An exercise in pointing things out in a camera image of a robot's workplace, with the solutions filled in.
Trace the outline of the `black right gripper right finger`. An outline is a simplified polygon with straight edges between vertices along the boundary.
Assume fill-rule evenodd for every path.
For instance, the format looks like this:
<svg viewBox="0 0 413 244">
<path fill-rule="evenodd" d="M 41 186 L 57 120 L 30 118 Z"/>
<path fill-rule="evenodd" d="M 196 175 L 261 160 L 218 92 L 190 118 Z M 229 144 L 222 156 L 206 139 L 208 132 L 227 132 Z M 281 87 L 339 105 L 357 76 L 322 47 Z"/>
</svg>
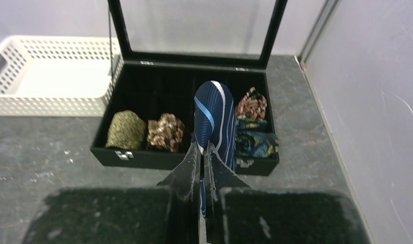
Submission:
<svg viewBox="0 0 413 244">
<path fill-rule="evenodd" d="M 212 143 L 208 144 L 203 156 L 205 231 L 207 243 L 219 243 L 219 218 L 221 217 L 220 190 L 222 188 L 249 187 L 220 158 Z"/>
</svg>

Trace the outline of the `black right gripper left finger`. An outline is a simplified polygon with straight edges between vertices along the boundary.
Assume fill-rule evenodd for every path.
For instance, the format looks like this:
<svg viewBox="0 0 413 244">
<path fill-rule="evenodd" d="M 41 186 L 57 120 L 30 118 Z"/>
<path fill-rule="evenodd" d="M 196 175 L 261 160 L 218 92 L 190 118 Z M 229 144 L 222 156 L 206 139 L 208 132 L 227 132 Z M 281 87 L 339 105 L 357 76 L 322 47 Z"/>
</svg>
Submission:
<svg viewBox="0 0 413 244">
<path fill-rule="evenodd" d="M 159 183 L 172 190 L 168 242 L 199 243 L 200 152 L 192 143 L 183 160 Z"/>
</svg>

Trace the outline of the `navy striped tie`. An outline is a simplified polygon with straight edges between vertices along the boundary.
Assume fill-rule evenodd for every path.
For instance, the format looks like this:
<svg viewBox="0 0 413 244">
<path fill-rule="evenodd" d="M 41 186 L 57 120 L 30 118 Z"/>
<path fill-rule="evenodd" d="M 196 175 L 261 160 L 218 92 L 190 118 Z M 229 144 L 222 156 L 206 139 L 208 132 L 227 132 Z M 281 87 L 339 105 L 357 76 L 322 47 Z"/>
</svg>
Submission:
<svg viewBox="0 0 413 244">
<path fill-rule="evenodd" d="M 196 91 L 191 143 L 201 155 L 213 144 L 222 162 L 236 170 L 234 99 L 223 83 L 206 81 Z"/>
</svg>

